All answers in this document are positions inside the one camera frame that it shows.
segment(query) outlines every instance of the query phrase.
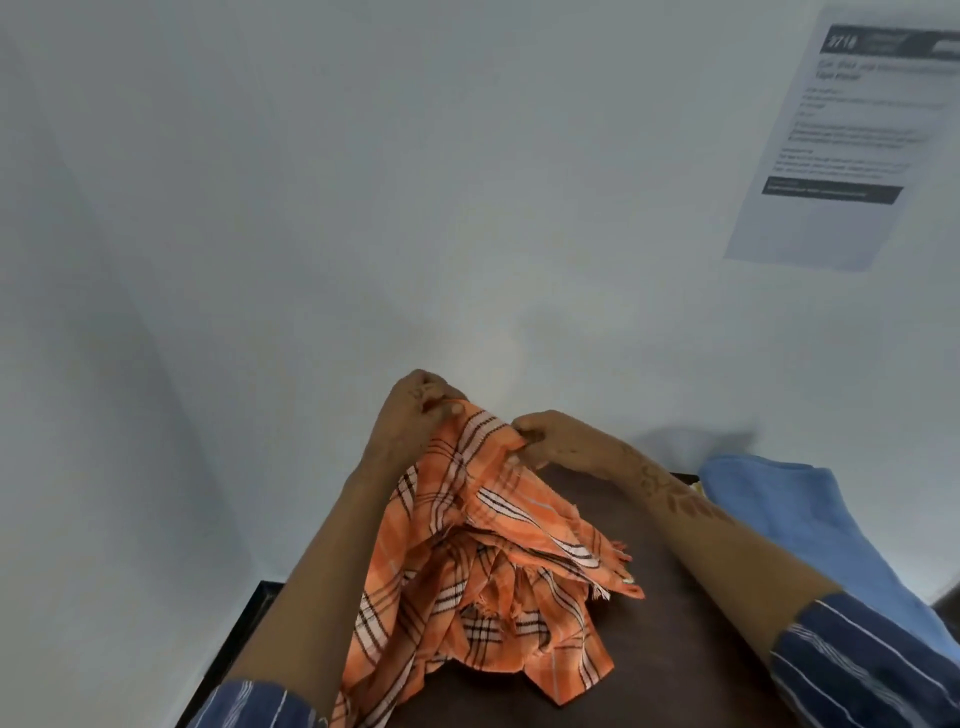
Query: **folded blue fabric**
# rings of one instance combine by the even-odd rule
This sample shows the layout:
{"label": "folded blue fabric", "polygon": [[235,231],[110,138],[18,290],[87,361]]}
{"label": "folded blue fabric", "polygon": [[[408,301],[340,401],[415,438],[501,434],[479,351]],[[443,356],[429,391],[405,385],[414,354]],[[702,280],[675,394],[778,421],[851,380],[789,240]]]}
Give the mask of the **folded blue fabric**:
{"label": "folded blue fabric", "polygon": [[960,644],[860,532],[830,470],[719,455],[700,469],[700,479],[709,499],[729,514],[960,664]]}

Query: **checkered cloth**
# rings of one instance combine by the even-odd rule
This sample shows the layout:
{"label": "checkered cloth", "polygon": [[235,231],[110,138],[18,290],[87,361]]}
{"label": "checkered cloth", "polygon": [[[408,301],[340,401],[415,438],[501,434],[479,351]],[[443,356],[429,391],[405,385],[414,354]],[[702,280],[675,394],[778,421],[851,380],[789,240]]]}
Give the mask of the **checkered cloth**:
{"label": "checkered cloth", "polygon": [[613,668],[585,603],[642,598],[608,541],[469,402],[399,480],[380,524],[332,725],[382,726],[447,660],[523,670],[563,705]]}

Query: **hand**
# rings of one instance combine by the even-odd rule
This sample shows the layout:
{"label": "hand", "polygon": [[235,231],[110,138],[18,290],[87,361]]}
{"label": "hand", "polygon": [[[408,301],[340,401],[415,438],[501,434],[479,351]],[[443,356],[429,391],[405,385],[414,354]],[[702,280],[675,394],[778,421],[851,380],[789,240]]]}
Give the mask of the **hand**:
{"label": "hand", "polygon": [[463,412],[463,405],[443,400],[466,398],[442,376],[421,369],[411,372],[394,385],[380,408],[363,463],[386,469],[396,481],[420,460],[434,430]]}
{"label": "hand", "polygon": [[572,471],[610,480],[630,447],[612,435],[555,409],[517,417],[514,429],[527,440],[511,459],[539,470],[556,463]]}

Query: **striped sleeve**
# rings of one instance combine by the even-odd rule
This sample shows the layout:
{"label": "striped sleeve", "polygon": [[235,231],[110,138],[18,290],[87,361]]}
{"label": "striped sleeve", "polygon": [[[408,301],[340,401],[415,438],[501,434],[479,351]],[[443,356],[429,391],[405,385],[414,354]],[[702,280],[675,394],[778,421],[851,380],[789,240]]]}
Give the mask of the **striped sleeve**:
{"label": "striped sleeve", "polygon": [[807,606],[770,654],[784,698],[815,728],[960,726],[960,667],[848,594]]}
{"label": "striped sleeve", "polygon": [[237,680],[217,688],[189,728],[326,728],[326,720],[279,685]]}

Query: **paper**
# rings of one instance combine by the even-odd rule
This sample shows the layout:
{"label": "paper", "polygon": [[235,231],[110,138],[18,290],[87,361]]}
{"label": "paper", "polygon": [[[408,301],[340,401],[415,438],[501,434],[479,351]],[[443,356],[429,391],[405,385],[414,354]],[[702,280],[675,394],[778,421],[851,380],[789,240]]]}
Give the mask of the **paper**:
{"label": "paper", "polygon": [[727,258],[870,267],[960,95],[960,20],[943,25],[821,12]]}

